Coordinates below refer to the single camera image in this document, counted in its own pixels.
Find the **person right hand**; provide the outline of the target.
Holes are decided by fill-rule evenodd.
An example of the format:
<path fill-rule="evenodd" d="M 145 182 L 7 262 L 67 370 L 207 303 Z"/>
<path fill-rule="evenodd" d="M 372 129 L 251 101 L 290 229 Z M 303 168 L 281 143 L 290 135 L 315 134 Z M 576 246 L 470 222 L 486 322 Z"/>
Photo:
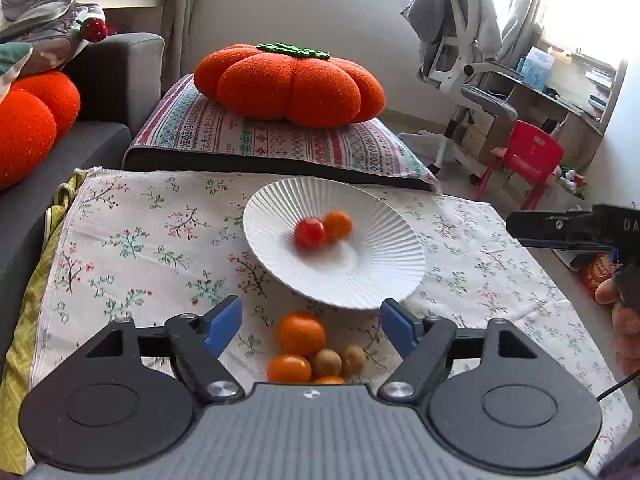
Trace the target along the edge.
<path fill-rule="evenodd" d="M 638 372 L 640 365 L 640 316 L 628 308 L 612 278 L 601 283 L 594 293 L 600 306 L 612 306 L 612 343 L 615 362 L 624 375 Z"/>

